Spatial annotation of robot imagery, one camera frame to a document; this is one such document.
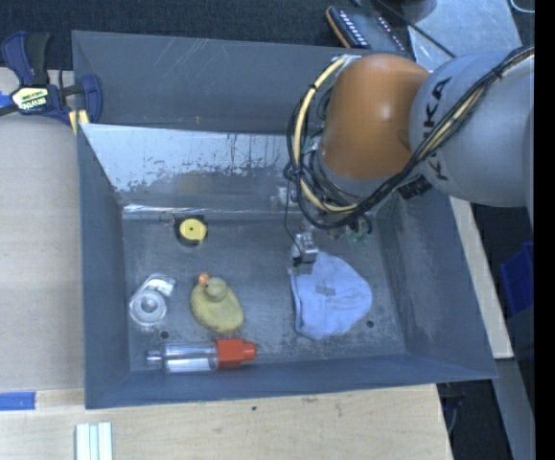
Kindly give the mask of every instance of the crumpled towel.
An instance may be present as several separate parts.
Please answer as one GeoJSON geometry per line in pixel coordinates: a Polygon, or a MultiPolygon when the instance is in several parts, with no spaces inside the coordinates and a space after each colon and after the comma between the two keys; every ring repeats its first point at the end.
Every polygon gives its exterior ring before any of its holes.
{"type": "Polygon", "coordinates": [[[343,335],[371,308],[369,284],[345,261],[319,251],[311,274],[290,276],[295,329],[320,340],[343,335]]]}

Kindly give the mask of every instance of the clamp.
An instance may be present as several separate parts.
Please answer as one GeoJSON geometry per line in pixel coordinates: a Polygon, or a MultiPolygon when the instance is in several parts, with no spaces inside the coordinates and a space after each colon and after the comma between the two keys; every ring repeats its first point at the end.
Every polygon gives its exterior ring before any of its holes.
{"type": "Polygon", "coordinates": [[[90,122],[96,123],[103,109],[103,94],[97,76],[85,75],[80,83],[60,88],[49,83],[45,68],[45,50],[50,35],[28,34],[20,31],[10,35],[2,44],[2,55],[8,68],[19,80],[19,87],[10,94],[11,103],[0,107],[0,117],[13,112],[23,115],[40,115],[55,119],[67,126],[71,122],[72,109],[66,98],[84,93],[85,113],[90,122]]]}

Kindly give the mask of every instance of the rubber duck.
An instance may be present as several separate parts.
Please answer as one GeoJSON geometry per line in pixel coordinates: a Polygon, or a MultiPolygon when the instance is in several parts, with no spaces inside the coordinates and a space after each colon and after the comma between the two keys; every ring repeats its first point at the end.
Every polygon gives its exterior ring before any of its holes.
{"type": "Polygon", "coordinates": [[[202,273],[190,295],[190,308],[198,323],[210,331],[228,334],[243,325],[243,309],[226,282],[202,273]]]}

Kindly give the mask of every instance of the black floor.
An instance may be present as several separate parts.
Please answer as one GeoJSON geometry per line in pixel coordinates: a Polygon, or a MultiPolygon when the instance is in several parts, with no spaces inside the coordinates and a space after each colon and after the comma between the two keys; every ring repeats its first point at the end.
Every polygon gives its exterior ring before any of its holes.
{"type": "MultiPolygon", "coordinates": [[[[381,0],[401,12],[402,0],[381,0]]],[[[405,23],[396,13],[373,6],[400,36],[405,23]]],[[[72,69],[71,31],[177,35],[233,40],[338,46],[324,18],[331,5],[349,6],[349,0],[0,0],[0,45],[20,30],[48,32],[53,39],[47,56],[49,68],[72,69]]],[[[524,44],[535,40],[534,15],[514,11],[524,44]]],[[[475,206],[475,217],[489,257],[499,297],[505,308],[498,268],[515,255],[532,230],[524,210],[475,206]]],[[[534,362],[522,364],[524,382],[534,406],[534,362]]],[[[456,460],[511,459],[496,398],[489,381],[457,385],[462,400],[451,434],[456,460]]]]}

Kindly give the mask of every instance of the clear tube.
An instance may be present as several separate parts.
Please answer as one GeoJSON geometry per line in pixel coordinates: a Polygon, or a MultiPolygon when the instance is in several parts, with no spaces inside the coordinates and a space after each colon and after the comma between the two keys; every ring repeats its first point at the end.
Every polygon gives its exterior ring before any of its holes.
{"type": "Polygon", "coordinates": [[[198,344],[164,343],[159,351],[149,351],[149,367],[161,367],[165,373],[212,372],[218,368],[219,357],[212,342],[198,344]]]}

